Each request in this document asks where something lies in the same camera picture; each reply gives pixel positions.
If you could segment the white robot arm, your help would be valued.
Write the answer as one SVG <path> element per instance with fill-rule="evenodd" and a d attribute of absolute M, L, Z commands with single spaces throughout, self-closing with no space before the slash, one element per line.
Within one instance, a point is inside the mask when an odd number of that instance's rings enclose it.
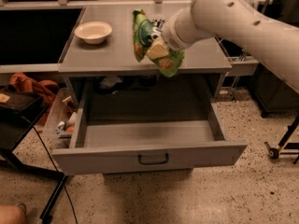
<path fill-rule="evenodd" d="M 192 0 L 163 26 L 147 56 L 162 58 L 217 35 L 299 91 L 299 28 L 266 17 L 256 6 L 256 0 Z"/>

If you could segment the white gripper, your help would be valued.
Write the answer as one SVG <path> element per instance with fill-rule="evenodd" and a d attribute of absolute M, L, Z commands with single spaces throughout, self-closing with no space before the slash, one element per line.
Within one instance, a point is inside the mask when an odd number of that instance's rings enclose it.
<path fill-rule="evenodd" d="M 164 24 L 162 36 L 152 42 L 146 55 L 149 59 L 155 60 L 168 55 L 169 48 L 172 50 L 187 49 L 194 43 L 210 37 L 212 37 L 211 33 L 195 26 L 191 8 L 183 8 Z"/>

